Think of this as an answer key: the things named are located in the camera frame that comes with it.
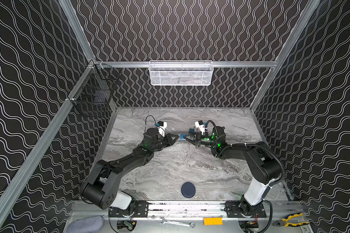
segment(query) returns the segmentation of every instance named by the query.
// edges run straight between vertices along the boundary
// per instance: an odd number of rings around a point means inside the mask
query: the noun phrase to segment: dark blue round disc
[[[194,185],[190,182],[185,182],[183,186],[181,187],[181,193],[183,196],[186,198],[191,198],[195,195],[196,193],[196,188]]]

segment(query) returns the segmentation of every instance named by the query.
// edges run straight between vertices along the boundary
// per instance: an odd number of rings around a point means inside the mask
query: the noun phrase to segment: white wire basket
[[[158,86],[208,86],[212,61],[149,61],[150,83]]]

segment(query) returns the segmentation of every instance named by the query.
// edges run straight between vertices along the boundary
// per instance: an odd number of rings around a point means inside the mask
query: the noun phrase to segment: pliers
[[[289,223],[289,219],[291,218],[294,218],[294,217],[298,217],[298,216],[301,216],[303,215],[302,212],[300,213],[295,213],[295,214],[291,214],[289,215],[287,218],[282,218],[281,220],[273,223],[274,226],[278,226],[278,227],[281,227],[281,226],[284,226],[284,227],[299,227],[299,226],[303,226],[303,225],[307,225],[309,224],[308,221],[305,221],[305,222],[301,222],[301,223]]]

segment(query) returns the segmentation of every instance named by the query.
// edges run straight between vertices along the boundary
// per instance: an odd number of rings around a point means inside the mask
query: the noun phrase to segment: yellow box
[[[204,225],[223,225],[222,218],[204,218]]]

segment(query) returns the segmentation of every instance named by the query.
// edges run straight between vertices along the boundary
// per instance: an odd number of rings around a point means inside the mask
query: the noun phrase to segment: patterned wall
[[[63,231],[108,122],[70,112],[0,232]]]
[[[256,115],[313,230],[350,232],[350,0],[322,0]]]
[[[57,1],[0,1],[0,196],[86,65]]]
[[[97,60],[275,60],[307,0],[72,0]]]
[[[268,71],[218,68],[209,86],[152,86],[148,69],[123,69],[113,99],[125,107],[250,107]]]

